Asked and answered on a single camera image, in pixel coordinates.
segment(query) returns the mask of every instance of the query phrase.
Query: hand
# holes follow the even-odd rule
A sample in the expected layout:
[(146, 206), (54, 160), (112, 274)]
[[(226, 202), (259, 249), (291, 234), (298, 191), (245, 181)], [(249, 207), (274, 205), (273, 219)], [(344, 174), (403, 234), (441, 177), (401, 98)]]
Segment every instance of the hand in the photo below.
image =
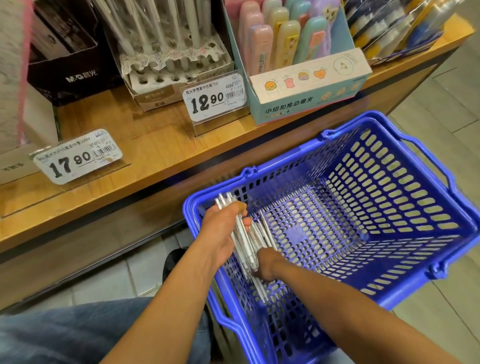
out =
[(280, 252), (274, 248), (261, 248), (257, 252), (258, 270), (253, 275), (266, 282), (276, 280), (276, 269), (284, 263), (288, 263)]
[(248, 213), (246, 208), (246, 204), (236, 201), (221, 210), (214, 205), (205, 212), (197, 240), (212, 254), (215, 271), (224, 265), (233, 253), (234, 245), (230, 234), (235, 227), (236, 216), (241, 213), (244, 217), (243, 224), (247, 231), (252, 224), (252, 218), (245, 217)]

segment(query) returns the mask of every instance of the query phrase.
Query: forearm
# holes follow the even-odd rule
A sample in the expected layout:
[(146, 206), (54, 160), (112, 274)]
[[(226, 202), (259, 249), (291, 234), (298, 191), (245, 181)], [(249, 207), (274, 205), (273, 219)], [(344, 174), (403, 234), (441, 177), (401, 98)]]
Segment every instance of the forearm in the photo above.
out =
[(300, 298), (355, 363), (457, 363), (424, 335), (356, 289), (287, 261), (275, 276)]
[(102, 361), (185, 363), (215, 274), (195, 241), (132, 327)]

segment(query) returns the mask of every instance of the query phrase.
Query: barcode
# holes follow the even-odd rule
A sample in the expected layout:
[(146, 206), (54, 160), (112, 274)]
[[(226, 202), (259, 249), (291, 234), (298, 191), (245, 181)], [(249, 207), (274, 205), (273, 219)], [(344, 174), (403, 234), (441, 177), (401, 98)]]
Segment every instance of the barcode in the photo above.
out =
[(264, 72), (266, 56), (267, 56), (266, 53), (260, 53), (260, 56), (258, 57), (258, 72), (257, 73), (263, 73)]
[(242, 96), (242, 95), (243, 95), (243, 88), (241, 88), (239, 90), (227, 92), (225, 94), (225, 97), (227, 98), (227, 100), (230, 100), (231, 98), (239, 97), (239, 96)]
[(115, 146), (105, 146), (103, 148), (94, 150), (93, 155), (98, 158), (98, 157), (103, 156), (106, 152), (111, 152), (115, 149), (117, 149)]

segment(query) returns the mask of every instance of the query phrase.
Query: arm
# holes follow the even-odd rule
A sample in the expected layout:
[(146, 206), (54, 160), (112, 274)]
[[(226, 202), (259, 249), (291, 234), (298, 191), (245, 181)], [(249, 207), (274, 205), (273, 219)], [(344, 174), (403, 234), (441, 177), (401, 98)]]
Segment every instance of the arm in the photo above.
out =
[(272, 248), (258, 251), (258, 274), (283, 281), (320, 327), (355, 363), (458, 364), (426, 336), (356, 289), (287, 261)]
[[(102, 364), (187, 361), (212, 279), (233, 252), (235, 217), (246, 216), (245, 207), (238, 202), (207, 210), (197, 239)], [(252, 220), (243, 221), (249, 226)]]

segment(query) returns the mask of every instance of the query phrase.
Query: tile floor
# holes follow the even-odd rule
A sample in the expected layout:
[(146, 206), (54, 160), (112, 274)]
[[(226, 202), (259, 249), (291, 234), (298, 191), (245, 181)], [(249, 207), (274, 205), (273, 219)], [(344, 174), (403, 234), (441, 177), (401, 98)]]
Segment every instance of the tile floor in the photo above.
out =
[[(465, 1), (459, 13), (480, 27), (480, 1)], [(477, 207), (479, 100), (480, 33), (476, 33), (390, 115), (401, 130), (419, 138), (455, 174), (459, 188)], [(190, 232), (183, 230), (152, 241), (125, 260), (30, 309), (154, 295), (161, 285), (167, 254), (179, 246), (189, 246), (192, 240)], [(453, 264), (447, 279), (425, 285), (394, 312), (464, 364), (476, 364), (480, 363), (479, 307), (480, 246)]]

